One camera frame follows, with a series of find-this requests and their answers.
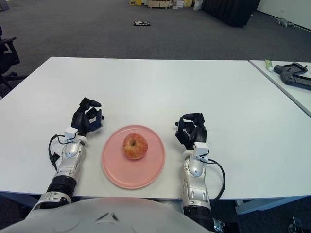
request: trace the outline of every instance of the floor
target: floor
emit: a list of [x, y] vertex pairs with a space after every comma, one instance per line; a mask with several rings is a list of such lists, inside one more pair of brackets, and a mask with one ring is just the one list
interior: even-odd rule
[[[244, 28], [230, 27], [203, 11], [148, 9], [128, 0], [11, 0], [1, 12], [3, 38], [16, 36], [21, 63], [11, 69], [28, 75], [51, 56], [311, 61], [311, 33], [284, 28], [254, 12]], [[151, 27], [134, 27], [133, 21]], [[3, 85], [2, 93], [8, 93]], [[215, 217], [238, 222], [240, 231], [287, 232], [292, 216], [311, 228], [311, 198], [237, 216], [234, 201], [213, 206]], [[0, 200], [0, 229], [23, 220], [29, 209]]]

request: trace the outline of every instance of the red apple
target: red apple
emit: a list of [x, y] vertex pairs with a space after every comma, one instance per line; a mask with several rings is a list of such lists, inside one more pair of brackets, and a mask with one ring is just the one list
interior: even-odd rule
[[146, 154], [148, 143], [140, 134], [131, 133], [123, 141], [123, 150], [129, 159], [140, 159]]

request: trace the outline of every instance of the pink plate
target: pink plate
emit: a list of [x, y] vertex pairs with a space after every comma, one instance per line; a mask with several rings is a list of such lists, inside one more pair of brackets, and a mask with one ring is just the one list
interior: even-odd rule
[[[123, 141], [130, 133], [142, 135], [148, 150], [144, 157], [129, 159], [123, 151]], [[130, 125], [113, 133], [102, 153], [102, 167], [111, 182], [122, 188], [141, 188], [154, 181], [165, 163], [165, 149], [160, 137], [141, 125]]]

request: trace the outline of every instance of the table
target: table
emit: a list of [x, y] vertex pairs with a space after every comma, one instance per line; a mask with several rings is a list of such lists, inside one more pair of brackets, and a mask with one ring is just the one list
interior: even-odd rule
[[[225, 170], [222, 199], [311, 194], [311, 120], [249, 62], [66, 57], [51, 57], [0, 101], [1, 191], [46, 191], [55, 173], [49, 140], [70, 125], [83, 97], [103, 104], [105, 121], [88, 135], [75, 196], [180, 199], [185, 149], [174, 123], [191, 112], [204, 114], [210, 158]], [[105, 142], [130, 124], [157, 132], [167, 155], [160, 176], [137, 190], [115, 186], [101, 168]], [[217, 166], [207, 167], [206, 184], [215, 197]]]
[[[294, 101], [303, 111], [306, 112], [311, 117], [311, 91], [298, 88], [295, 86], [286, 85], [282, 82], [280, 75], [275, 72], [269, 72], [266, 69], [266, 64], [264, 61], [254, 61], [251, 60], [252, 63], [263, 75], [265, 75], [271, 82], [273, 82], [285, 95], [287, 95], [292, 101]], [[287, 65], [292, 62], [281, 62], [281, 61], [273, 61], [273, 67], [276, 65]], [[303, 66], [307, 66], [308, 72], [301, 74], [301, 76], [305, 76], [311, 78], [311, 63], [308, 62], [299, 62]]]

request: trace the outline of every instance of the white wall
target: white wall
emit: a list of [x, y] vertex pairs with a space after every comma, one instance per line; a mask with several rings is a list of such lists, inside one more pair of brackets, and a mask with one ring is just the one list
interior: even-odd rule
[[257, 10], [311, 29], [311, 0], [261, 0]]

